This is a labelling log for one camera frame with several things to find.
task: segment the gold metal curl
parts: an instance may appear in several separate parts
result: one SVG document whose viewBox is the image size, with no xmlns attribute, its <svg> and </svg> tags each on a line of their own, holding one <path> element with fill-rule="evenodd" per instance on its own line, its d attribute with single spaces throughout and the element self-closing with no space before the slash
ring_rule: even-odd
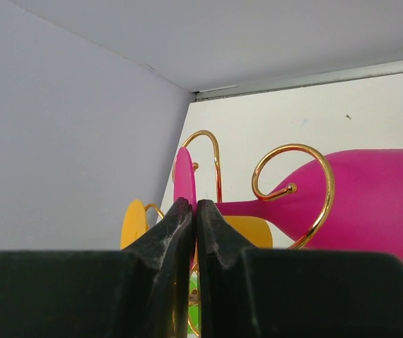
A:
<svg viewBox="0 0 403 338">
<path fill-rule="evenodd" d="M 256 165 L 256 168 L 252 175 L 252 190 L 254 195 L 262 200 L 262 201 L 275 201 L 287 194 L 292 194 L 297 191 L 297 186 L 295 183 L 289 183 L 289 185 L 277 192 L 273 192 L 270 194 L 263 194 L 258 188 L 258 179 L 261 171 L 264 166 L 269 162 L 273 157 L 278 154 L 284 153 L 286 151 L 302 151 L 306 154 L 313 156 L 320 164 L 325 175 L 325 201 L 322 206 L 321 212 L 319 216 L 308 229 L 308 231 L 300 237 L 293 245 L 290 246 L 290 249 L 301 249 L 303 248 L 313 236 L 319 231 L 322 225 L 325 223 L 328 214 L 331 212 L 331 208 L 333 206 L 333 200 L 335 199 L 335 177 L 333 175 L 333 170 L 325 158 L 324 155 L 319 153 L 315 148 L 307 146 L 305 144 L 286 144 L 284 146 L 279 146 L 272 151 L 269 151 Z"/>
<path fill-rule="evenodd" d="M 162 210 L 161 210 L 155 203 L 148 203 L 148 204 L 145 206 L 145 212 L 147 212 L 148 209 L 150 209 L 150 208 L 153 208 L 161 219 L 164 218 L 164 213 L 162 212 Z M 148 231 L 149 229 L 150 229 L 150 226 L 149 226 L 148 223 L 147 223 L 147 231 Z"/>
</svg>

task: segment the yellow disc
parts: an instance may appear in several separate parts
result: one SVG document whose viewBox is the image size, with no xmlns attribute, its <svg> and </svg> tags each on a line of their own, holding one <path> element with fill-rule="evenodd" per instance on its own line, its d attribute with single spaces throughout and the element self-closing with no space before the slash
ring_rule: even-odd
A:
<svg viewBox="0 0 403 338">
<path fill-rule="evenodd" d="M 124 249 L 148 230 L 147 212 L 138 199 L 131 202 L 123 219 L 120 249 Z"/>
<path fill-rule="evenodd" d="M 272 247 L 272 233 L 267 222 L 251 216 L 224 216 L 228 224 L 259 248 Z"/>
</svg>

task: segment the pink vase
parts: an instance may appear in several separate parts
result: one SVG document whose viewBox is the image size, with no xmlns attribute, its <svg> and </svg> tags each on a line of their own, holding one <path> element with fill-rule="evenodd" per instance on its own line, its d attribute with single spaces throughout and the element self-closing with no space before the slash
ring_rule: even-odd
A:
<svg viewBox="0 0 403 338">
<path fill-rule="evenodd" d="M 180 197 L 187 199 L 192 206 L 192 213 L 197 214 L 197 197 L 195 190 L 194 168 L 192 159 L 186 148 L 178 150 L 175 159 L 175 177 L 173 183 L 173 201 Z"/>
<path fill-rule="evenodd" d="M 403 260 L 403 149 L 340 151 L 326 156 L 335 175 L 333 208 L 307 244 L 312 249 L 379 251 Z M 297 191 L 275 201 L 219 203 L 223 215 L 263 218 L 293 240 L 317 218 L 326 193 L 316 161 L 303 165 L 275 189 Z"/>
</svg>

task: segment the gold wire stand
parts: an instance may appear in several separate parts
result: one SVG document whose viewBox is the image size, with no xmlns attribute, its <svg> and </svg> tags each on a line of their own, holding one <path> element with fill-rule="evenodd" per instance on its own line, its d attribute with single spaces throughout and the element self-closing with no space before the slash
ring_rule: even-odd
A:
<svg viewBox="0 0 403 338">
<path fill-rule="evenodd" d="M 214 134 L 208 130 L 199 130 L 194 134 L 190 135 L 182 144 L 181 147 L 186 148 L 190 142 L 196 139 L 198 136 L 207 136 L 211 143 L 213 144 L 213 152 L 214 152 L 214 167 L 216 169 L 216 191 L 217 191 L 217 202 L 222 202 L 222 175 L 221 175 L 221 153 L 219 151 L 218 142 Z M 193 163 L 194 170 L 199 167 L 197 162 Z M 173 161 L 172 165 L 172 181 L 175 181 L 175 161 Z"/>
<path fill-rule="evenodd" d="M 197 274 L 197 288 L 195 288 L 194 290 L 192 290 L 192 292 L 194 293 L 190 293 L 190 296 L 196 296 L 197 298 L 194 300 L 189 300 L 189 306 L 198 306 L 199 305 L 199 264 L 195 263 L 194 266 L 192 266 L 192 269 L 190 269 L 190 273 L 189 273 L 189 278 L 192 276 L 192 273 L 196 273 Z M 192 330 L 192 332 L 199 337 L 200 336 L 200 332 L 197 329 L 197 327 L 195 326 L 195 324 L 192 322 L 192 319 L 190 319 L 190 315 L 189 313 L 187 314 L 187 323 L 189 324 L 190 329 Z"/>
<path fill-rule="evenodd" d="M 287 194 L 292 194 L 297 191 L 297 186 L 295 183 L 289 183 L 289 185 L 277 192 L 273 192 L 270 194 L 263 194 L 258 188 L 258 179 L 259 174 L 263 170 L 264 166 L 269 162 L 273 157 L 278 154 L 285 153 L 286 151 L 302 151 L 306 154 L 313 156 L 320 164 L 325 175 L 325 201 L 323 203 L 321 212 L 319 216 L 308 229 L 308 231 L 298 239 L 293 245 L 289 247 L 289 249 L 301 249 L 303 248 L 313 236 L 320 230 L 322 225 L 327 220 L 328 214 L 331 211 L 333 206 L 333 200 L 335 199 L 335 177 L 333 175 L 333 170 L 325 158 L 324 155 L 319 153 L 315 148 L 311 146 L 307 146 L 305 144 L 286 144 L 284 146 L 279 146 L 272 151 L 269 151 L 256 165 L 256 168 L 252 175 L 252 190 L 255 196 L 262 201 L 275 201 Z"/>
</svg>

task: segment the green object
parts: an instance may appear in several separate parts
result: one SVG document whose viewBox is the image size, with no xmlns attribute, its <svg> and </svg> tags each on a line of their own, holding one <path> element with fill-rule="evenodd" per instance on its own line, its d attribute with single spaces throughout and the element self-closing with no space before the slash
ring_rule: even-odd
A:
<svg viewBox="0 0 403 338">
<path fill-rule="evenodd" d="M 197 283 L 198 283 L 197 277 L 191 276 L 189 292 L 191 292 L 193 289 L 197 288 Z M 187 315 L 190 317 L 190 319 L 194 323 L 195 327 L 198 329 L 199 328 L 199 307 L 190 306 Z M 193 331 L 191 330 L 189 325 L 187 326 L 187 333 L 193 333 Z"/>
</svg>

